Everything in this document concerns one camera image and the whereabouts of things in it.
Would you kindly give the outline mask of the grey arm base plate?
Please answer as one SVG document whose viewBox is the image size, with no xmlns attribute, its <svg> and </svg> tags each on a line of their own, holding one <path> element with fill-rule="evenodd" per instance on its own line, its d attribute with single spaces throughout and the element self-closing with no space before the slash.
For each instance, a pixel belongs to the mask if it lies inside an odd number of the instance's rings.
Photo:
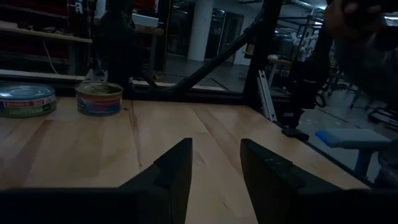
<svg viewBox="0 0 398 224">
<path fill-rule="evenodd" d="M 88 83 L 88 82 L 107 82 L 107 81 L 108 81 L 107 71 L 90 69 L 82 82 Z"/>
</svg>

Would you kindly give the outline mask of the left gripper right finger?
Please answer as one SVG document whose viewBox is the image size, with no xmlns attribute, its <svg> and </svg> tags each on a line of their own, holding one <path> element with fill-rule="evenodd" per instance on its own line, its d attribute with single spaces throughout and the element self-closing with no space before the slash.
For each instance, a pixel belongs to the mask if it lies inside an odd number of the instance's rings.
<svg viewBox="0 0 398 224">
<path fill-rule="evenodd" d="M 398 190 L 344 190 L 242 139 L 241 167 L 259 224 L 398 224 Z"/>
</svg>

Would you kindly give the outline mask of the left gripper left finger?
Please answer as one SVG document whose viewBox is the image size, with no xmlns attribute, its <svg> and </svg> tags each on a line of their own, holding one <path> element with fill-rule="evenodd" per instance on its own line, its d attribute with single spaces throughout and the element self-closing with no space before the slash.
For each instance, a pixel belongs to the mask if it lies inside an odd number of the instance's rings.
<svg viewBox="0 0 398 224">
<path fill-rule="evenodd" d="M 108 188 L 0 191 L 0 224 L 184 224 L 192 182 L 193 140 Z"/>
</svg>

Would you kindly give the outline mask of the blue red label can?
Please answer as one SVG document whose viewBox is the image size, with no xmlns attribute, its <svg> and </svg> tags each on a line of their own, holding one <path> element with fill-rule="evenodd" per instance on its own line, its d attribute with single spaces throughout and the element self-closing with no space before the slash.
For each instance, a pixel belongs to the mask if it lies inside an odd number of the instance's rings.
<svg viewBox="0 0 398 224">
<path fill-rule="evenodd" d="M 81 82 L 75 86 L 78 111 L 88 116 L 110 116 L 120 112 L 123 88 L 109 82 Z"/>
</svg>

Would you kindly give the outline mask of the wooden background desk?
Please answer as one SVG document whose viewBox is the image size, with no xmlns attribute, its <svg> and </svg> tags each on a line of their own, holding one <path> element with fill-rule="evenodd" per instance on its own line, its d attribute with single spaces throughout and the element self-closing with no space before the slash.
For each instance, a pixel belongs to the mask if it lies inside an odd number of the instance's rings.
<svg viewBox="0 0 398 224">
<path fill-rule="evenodd" d="M 72 35 L 63 35 L 57 33 L 41 32 L 35 30 L 21 29 L 18 28 L 16 23 L 0 21 L 0 32 L 12 33 L 17 35 L 29 35 L 33 37 L 39 37 L 43 39 L 55 39 L 59 41 L 66 41 L 70 44 L 70 48 L 75 51 L 75 53 L 70 53 L 69 59 L 73 60 L 70 64 L 69 74 L 72 73 L 73 68 L 78 68 L 78 60 L 76 58 L 76 53 L 79 48 L 78 43 L 82 43 L 85 51 L 85 62 L 88 63 L 92 59 L 90 54 L 90 45 L 93 43 L 91 39 L 85 39 L 81 37 L 75 37 Z"/>
</svg>

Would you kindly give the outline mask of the white aluminium bar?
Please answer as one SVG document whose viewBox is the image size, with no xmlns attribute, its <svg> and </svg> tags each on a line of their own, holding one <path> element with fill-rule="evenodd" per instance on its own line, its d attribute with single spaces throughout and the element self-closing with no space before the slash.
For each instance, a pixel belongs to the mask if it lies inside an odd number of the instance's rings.
<svg viewBox="0 0 398 224">
<path fill-rule="evenodd" d="M 259 95 L 261 97 L 262 110 L 265 117 L 272 121 L 277 121 L 277 115 L 275 113 L 274 105 L 272 102 L 269 85 L 266 79 L 265 71 L 259 70 L 257 75 L 257 85 L 259 88 Z"/>
</svg>

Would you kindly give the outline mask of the green label tuna can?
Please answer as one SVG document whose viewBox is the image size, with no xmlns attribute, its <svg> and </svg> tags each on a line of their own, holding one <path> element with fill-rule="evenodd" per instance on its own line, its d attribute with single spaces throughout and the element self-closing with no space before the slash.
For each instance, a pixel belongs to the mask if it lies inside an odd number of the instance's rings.
<svg viewBox="0 0 398 224">
<path fill-rule="evenodd" d="M 0 117 L 31 118 L 57 109 L 55 90 L 41 84 L 0 86 Z"/>
</svg>

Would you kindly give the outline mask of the white building column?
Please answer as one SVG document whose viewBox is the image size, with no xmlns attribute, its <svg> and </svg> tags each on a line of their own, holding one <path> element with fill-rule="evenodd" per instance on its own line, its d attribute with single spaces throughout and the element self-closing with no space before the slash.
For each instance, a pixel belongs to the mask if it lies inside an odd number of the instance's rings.
<svg viewBox="0 0 398 224">
<path fill-rule="evenodd" d="M 196 0 L 188 59 L 204 61 L 215 0 Z"/>
</svg>

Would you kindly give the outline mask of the blue grey stool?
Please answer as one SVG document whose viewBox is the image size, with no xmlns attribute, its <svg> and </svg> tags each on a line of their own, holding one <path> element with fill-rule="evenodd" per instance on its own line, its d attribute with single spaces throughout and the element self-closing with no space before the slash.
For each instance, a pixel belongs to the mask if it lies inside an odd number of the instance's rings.
<svg viewBox="0 0 398 224">
<path fill-rule="evenodd" d="M 357 149 L 354 172 L 366 177 L 375 152 L 387 148 L 391 140 L 370 129 L 326 128 L 315 133 L 330 148 Z"/>
</svg>

